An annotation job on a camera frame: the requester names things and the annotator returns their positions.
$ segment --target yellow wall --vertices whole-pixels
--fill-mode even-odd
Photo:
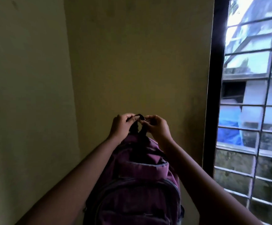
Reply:
[[[63,0],[0,0],[0,224],[78,161]]]
[[[65,0],[84,157],[125,112],[158,114],[202,161],[214,0]],[[189,224],[198,214],[183,190]]]

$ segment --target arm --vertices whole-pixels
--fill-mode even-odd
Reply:
[[[175,141],[159,116],[140,121],[159,143],[206,224],[262,225],[248,209],[217,184]]]
[[[16,224],[72,224],[113,150],[126,138],[130,126],[138,118],[134,114],[115,117],[108,138],[47,192]]]

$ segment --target metal window grill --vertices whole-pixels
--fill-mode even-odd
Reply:
[[[252,24],[252,23],[268,21],[268,20],[272,20],[272,17],[267,17],[267,18],[263,18],[263,19],[260,19],[260,20],[254,20],[254,21],[250,21],[250,22],[240,23],[240,24],[237,24],[237,25],[227,26],[227,28],[234,27],[234,26],[243,26],[243,25],[248,25],[248,24]],[[264,74],[264,75],[258,74],[259,76],[257,76],[257,77],[256,76],[248,76],[248,77],[242,79],[242,81],[256,80],[256,79],[266,80],[267,84],[266,84],[266,94],[265,94],[264,104],[243,104],[243,103],[221,103],[220,104],[220,105],[225,105],[225,106],[241,106],[241,107],[242,106],[254,106],[254,107],[261,107],[263,109],[262,110],[262,121],[260,123],[260,127],[257,128],[257,129],[244,128],[244,127],[239,128],[239,127],[218,125],[219,128],[244,130],[244,131],[256,132],[256,134],[257,134],[255,149],[246,148],[244,150],[243,147],[239,147],[239,148],[234,147],[234,148],[232,148],[232,147],[227,147],[224,144],[217,143],[217,150],[231,151],[231,152],[235,152],[235,153],[240,153],[240,154],[252,155],[253,156],[253,165],[252,165],[251,174],[247,174],[247,173],[244,173],[244,172],[239,172],[239,171],[236,171],[236,170],[231,170],[231,169],[227,169],[227,168],[223,168],[223,167],[219,167],[219,166],[214,166],[215,170],[222,170],[222,171],[225,171],[225,172],[230,172],[230,173],[233,173],[233,174],[242,175],[244,177],[249,177],[250,178],[249,190],[248,190],[247,195],[245,195],[243,193],[235,192],[235,191],[232,191],[232,190],[229,190],[229,189],[225,189],[227,192],[229,192],[231,194],[234,194],[234,195],[245,198],[247,200],[247,204],[246,204],[247,208],[250,208],[250,204],[251,204],[252,201],[272,206],[272,202],[265,201],[265,200],[253,197],[253,190],[254,190],[254,185],[255,185],[256,180],[262,180],[262,181],[272,183],[272,179],[259,177],[259,176],[256,175],[257,165],[258,165],[258,162],[257,162],[258,157],[262,156],[262,157],[272,158],[272,151],[260,149],[260,144],[261,144],[261,140],[262,140],[261,135],[263,133],[272,134],[272,130],[264,130],[263,129],[266,108],[267,107],[272,107],[272,105],[267,105],[267,99],[268,99],[268,94],[269,94],[269,85],[270,85],[270,81],[272,79],[272,44],[271,44],[271,48],[268,48],[268,49],[259,49],[259,50],[250,50],[250,51],[238,51],[238,52],[234,52],[234,53],[226,53],[225,54],[225,57],[226,57],[226,56],[231,56],[231,55],[257,53],[257,52],[263,52],[263,51],[270,52],[269,53],[268,64],[267,64],[267,73]],[[241,81],[241,80],[239,80],[239,79],[224,79],[223,78],[222,81],[224,82],[224,81]]]

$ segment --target purple backpack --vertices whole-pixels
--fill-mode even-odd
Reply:
[[[140,133],[114,150],[86,201],[84,225],[180,224],[179,178],[157,142]]]

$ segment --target window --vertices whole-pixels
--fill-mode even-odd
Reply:
[[[272,225],[272,0],[231,0],[214,179]]]

